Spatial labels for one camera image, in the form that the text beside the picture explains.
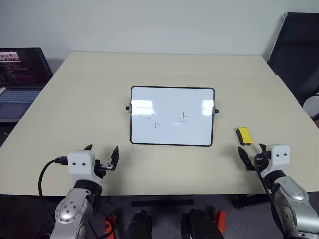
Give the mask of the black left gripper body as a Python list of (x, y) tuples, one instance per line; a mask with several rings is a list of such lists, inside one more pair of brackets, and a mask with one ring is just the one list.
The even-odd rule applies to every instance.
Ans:
[(112, 164), (103, 164), (100, 160), (95, 160), (94, 173), (97, 177), (103, 179), (106, 175), (106, 171), (108, 170), (113, 170)]

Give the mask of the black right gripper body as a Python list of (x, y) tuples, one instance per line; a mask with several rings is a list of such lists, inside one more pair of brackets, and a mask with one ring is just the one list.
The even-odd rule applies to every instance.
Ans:
[(269, 165), (269, 160), (271, 159), (271, 151), (263, 151), (257, 153), (255, 156), (255, 167), (262, 172)]

